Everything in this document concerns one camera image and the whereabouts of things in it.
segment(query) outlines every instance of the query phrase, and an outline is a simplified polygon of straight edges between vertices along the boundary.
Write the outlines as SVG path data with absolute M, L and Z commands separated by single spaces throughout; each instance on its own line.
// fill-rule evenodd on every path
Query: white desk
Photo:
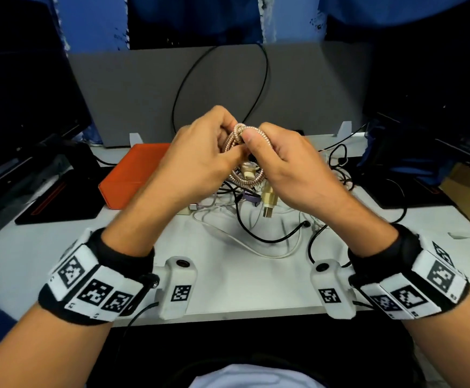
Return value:
M 330 136 L 312 136 L 311 140 L 318 148 L 336 142 Z M 349 156 L 360 156 L 365 148 L 362 136 L 352 137 L 347 143 Z M 101 159 L 116 163 L 128 150 L 94 148 L 94 151 Z M 382 210 L 360 188 L 355 189 L 355 195 L 387 220 L 394 220 L 401 214 L 401 210 Z M 251 210 L 255 219 L 259 209 L 250 208 L 249 203 L 243 204 L 242 217 L 246 222 Z M 64 249 L 85 228 L 106 226 L 116 214 L 117 211 L 103 208 L 93 220 L 23 226 L 11 222 L 4 227 L 0 231 L 0 309 L 19 319 L 36 301 L 48 270 Z M 283 254 L 296 242 L 294 235 L 287 243 L 263 245 L 247 235 L 230 214 L 213 212 L 206 219 L 266 254 Z M 271 219 L 260 218 L 254 231 L 261 237 L 278 238 L 297 223 L 297 212 L 273 215 Z M 447 234 L 470 234 L 470 222 L 456 208 L 409 209 L 402 224 L 414 231 L 430 232 L 433 239 L 451 254 L 456 266 L 470 278 L 470 240 L 453 240 Z M 187 315 L 170 322 L 323 313 L 324 308 L 309 279 L 311 264 L 306 246 L 312 231 L 307 228 L 302 233 L 302 244 L 294 255 L 279 260 L 265 259 L 189 216 L 176 216 L 156 243 L 155 264 L 163 265 L 174 255 L 187 256 L 197 266 L 198 280 Z M 317 260 L 347 261 L 343 242 L 330 230 L 316 239 L 313 256 Z M 139 308 L 148 305 L 153 297 L 153 291 L 149 292 Z M 135 325 L 162 323 L 155 315 L 155 310 L 149 310 Z M 115 324 L 126 325 L 128 320 Z

